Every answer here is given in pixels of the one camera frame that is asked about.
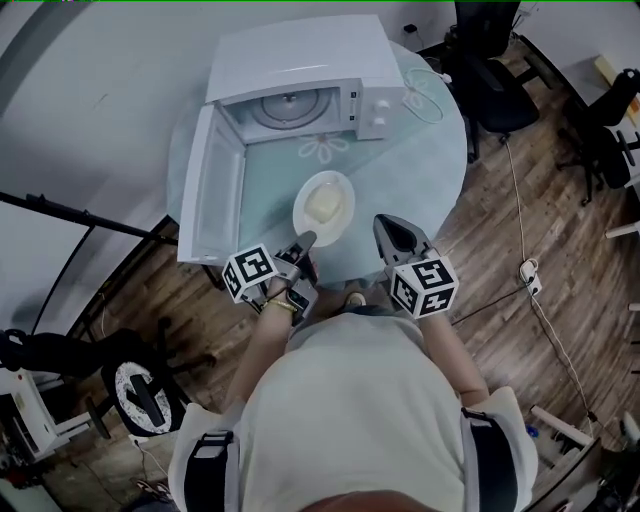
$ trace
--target white plate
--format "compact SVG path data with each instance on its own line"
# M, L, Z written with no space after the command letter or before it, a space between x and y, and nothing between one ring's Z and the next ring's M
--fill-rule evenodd
M344 202L338 212L326 223L320 223L307 215L304 206L307 199L316 188L324 184L336 184L343 192ZM322 171L312 176L300 189L296 201L293 204L293 227L298 235L305 231L313 231L318 239L314 247L325 247L338 240L353 219L356 206L356 195L353 185L342 173L336 171Z

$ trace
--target flower pattern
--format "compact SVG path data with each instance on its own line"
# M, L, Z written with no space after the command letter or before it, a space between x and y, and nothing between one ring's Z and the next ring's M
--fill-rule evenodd
M318 135L306 135L298 137L304 142L298 149L300 158L308 158L314 153L318 155L318 161L322 165L331 162L333 151L344 152L349 149L349 143L340 137L342 132L320 133Z
M427 80L419 80L415 72L404 75L404 85L406 90L402 101L409 110L422 110L425 107L425 103L428 103L425 96L431 99L435 98L434 94L429 90L429 82Z

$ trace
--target white cord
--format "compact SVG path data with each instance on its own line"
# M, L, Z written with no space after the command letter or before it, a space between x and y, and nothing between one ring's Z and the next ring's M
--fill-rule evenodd
M102 319L100 320L100 330L102 331L102 337L106 338L107 335L104 333L104 312L107 309L107 303L104 298L104 293L101 293L100 295L102 295Z
M582 389L582 384L580 384L580 379L578 378L578 372L576 372L576 369L573 367L573 363L571 362L571 359L569 358L569 355L567 354L566 350L564 349L564 346L562 345L562 342L560 341L560 338L558 338L558 335L556 334L556 331L553 328L553 325L551 325L551 322L549 322L549 320L547 318L547 315L544 314L544 311L542 310L542 306L540 305L540 303L536 300L536 298L533 295L531 296L531 299L533 300L533 302L535 302L536 306L538 306L538 311L540 311L540 314L542 315L542 318L544 318L544 321L547 322L547 325L551 329L551 333L553 334L553 337L555 338L556 343L560 347L560 350L562 351L562 354L564 355L565 359L569 363L569 368L571 368L571 371L573 372L573 375L576 378L576 384L578 385L578 389L580 390L580 396L582 397L583 402L586 404L587 403L587 399L584 396L584 389ZM593 439L593 426L591 425L591 418L589 418L589 416L587 416L587 421L589 422L589 432L591 433L591 438Z
M427 55L426 57L422 57L422 58L426 61L435 60L438 63L438 66L440 65L440 59L438 57L431 57L430 55Z
M418 39L420 40L420 44L422 45L422 48L420 48L420 49L424 50L424 41L420 37L420 30L417 27L416 27L416 35L418 36Z
M518 203L518 221L520 223L520 243L521 243L521 248L522 248L522 265L524 265L526 262L530 261L532 263L532 265L534 266L534 275L538 272L538 261L534 258L530 258L527 260L527 256L525 254L525 250L524 250L524 229L522 228L522 210L520 208L520 194L518 193L518 181L516 180L516 171L513 167L513 158L511 156L511 148L509 147L509 141L505 140L505 146L507 146L507 152L509 153L509 165L511 166L511 175L513 176L513 188L515 188L516 190L516 201ZM520 273L520 279L525 283L522 273ZM569 358L569 355L567 354L567 351L564 349L564 346L562 345L562 342L560 341L560 338L558 338L558 335L556 334L555 329L553 328L553 325L551 325L551 322L549 321L549 319L547 318L547 315L544 314L544 311L542 310L542 306L540 305L540 303L538 302L538 300L535 298L535 296L533 294L531 294L531 299L533 300L533 302L535 302L536 306L538 306L538 310L540 311L540 314L542 315L542 318L544 318L544 321L547 322L547 325L549 326L549 328L551 329L551 332L553 333L553 337L556 340L556 343L559 345L560 350L562 351L562 354L564 355L564 357L566 358L566 360L569 362L569 367L571 368L571 371L573 372L573 375L576 378L576 384L578 385L578 389L580 390L580 396L582 398L582 401L584 404L587 403L587 399L584 395L584 390L582 389L582 384L580 383L580 379L578 378L578 372L576 372L576 369L573 367L573 363L571 362L571 359ZM589 422L589 432L591 433L591 438L593 438L593 426L591 424L591 418L589 418L589 415L587 415L587 421Z
M137 441L136 441L136 446L138 447L138 450L140 450L142 453L146 453L149 457L151 457L151 458L153 459L153 462L155 462L155 463L156 463L156 466L158 466L158 469L164 473L164 476L166 476L167 478L169 478L169 475L168 475L168 474L167 474L167 472L164 470L164 468L160 465L160 463L158 462L158 459L156 459L156 458L153 456L153 453L151 453L151 452L149 452L149 451L147 451L147 450L143 449L143 448L140 446L140 443L138 443Z
M436 76L440 77L440 79L442 79L442 81L444 81L445 83L450 83L451 82L451 77L449 75L443 75L443 74L440 74L440 73L436 73L432 69L426 69L426 68L411 68L404 74L404 83L405 83L405 85L407 87L410 87L412 89L412 91L415 91L416 94L422 96L424 99L426 99L427 101L431 102L431 104L433 104L433 106L435 106L438 109L438 111L440 112L440 119L433 120L433 119L427 119L427 118L423 117L422 114L417 112L411 106L411 104L409 103L407 98L404 98L402 100L402 103L404 104L404 106L407 107L409 112L411 112L414 116L416 116L418 119L420 119L420 121L422 121L423 123L438 124L439 122L441 122L444 119L444 110L442 110L442 107L440 105L438 105L438 103L436 103L435 100L433 100L432 98L430 98L429 96L427 96L425 93L423 93L422 91L420 91L418 89L418 87L423 86L424 84L426 84L426 82L422 82L420 84L414 83L414 81L411 78L411 76L412 76L412 73L415 73L416 71L421 71L421 72L424 72L424 73L430 73L432 75L436 75Z
M518 221L520 222L520 247L522 248L522 262L527 261L524 250L524 229L522 228L522 209L520 208L520 194L518 193L518 181L516 180L516 171L513 167L513 158L511 157L511 148L509 147L509 141L505 140L505 146L509 153L509 164L511 165L511 174L513 176L513 188L516 189L516 202L518 203Z

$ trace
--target chair wheel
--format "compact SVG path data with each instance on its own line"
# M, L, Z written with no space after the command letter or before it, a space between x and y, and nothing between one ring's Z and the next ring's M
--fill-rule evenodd
M171 327L171 318L168 316L163 316L158 320L158 329L168 329L169 327Z

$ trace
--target round table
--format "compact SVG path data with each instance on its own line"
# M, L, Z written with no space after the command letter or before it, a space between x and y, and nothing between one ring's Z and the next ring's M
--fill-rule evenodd
M464 121L442 80L420 71L431 69L422 57L391 46L407 85L391 137L358 141L354 132L340 132L247 147L240 249L262 242L273 254L288 246L296 238L291 212L298 190L309 177L329 169L351 180L356 206L353 221L337 242L312 249L320 284L371 282L383 269L372 229L378 213L412 222L428 237L436 235L462 188L467 166ZM171 137L167 211L178 223L205 88L203 84L185 106Z

